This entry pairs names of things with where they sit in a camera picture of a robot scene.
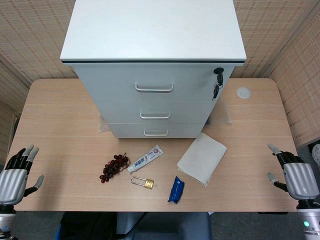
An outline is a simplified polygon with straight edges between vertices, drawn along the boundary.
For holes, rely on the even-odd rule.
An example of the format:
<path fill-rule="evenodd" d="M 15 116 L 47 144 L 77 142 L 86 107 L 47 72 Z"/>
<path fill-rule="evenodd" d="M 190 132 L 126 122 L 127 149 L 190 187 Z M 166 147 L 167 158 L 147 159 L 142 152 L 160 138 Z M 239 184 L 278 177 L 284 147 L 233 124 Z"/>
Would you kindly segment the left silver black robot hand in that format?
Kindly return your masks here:
<path fill-rule="evenodd" d="M 30 145 L 21 149 L 7 162 L 0 173 L 0 204 L 17 205 L 24 197 L 36 192 L 44 181 L 44 176 L 38 177 L 34 186 L 26 188 L 28 176 L 39 148 Z"/>

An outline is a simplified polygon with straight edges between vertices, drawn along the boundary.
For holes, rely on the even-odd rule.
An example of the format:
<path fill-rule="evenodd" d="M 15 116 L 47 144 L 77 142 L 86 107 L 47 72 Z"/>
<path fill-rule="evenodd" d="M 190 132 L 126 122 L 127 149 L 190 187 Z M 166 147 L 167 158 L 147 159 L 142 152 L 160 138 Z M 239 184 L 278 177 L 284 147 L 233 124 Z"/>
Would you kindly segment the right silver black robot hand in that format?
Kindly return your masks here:
<path fill-rule="evenodd" d="M 285 183 L 281 183 L 274 174 L 269 172 L 267 177 L 272 185 L 287 192 L 298 201 L 313 200 L 320 195 L 315 174 L 310 164 L 305 163 L 301 157 L 291 152 L 279 150 L 271 143 L 267 146 L 272 154 L 277 157 L 285 179 Z"/>

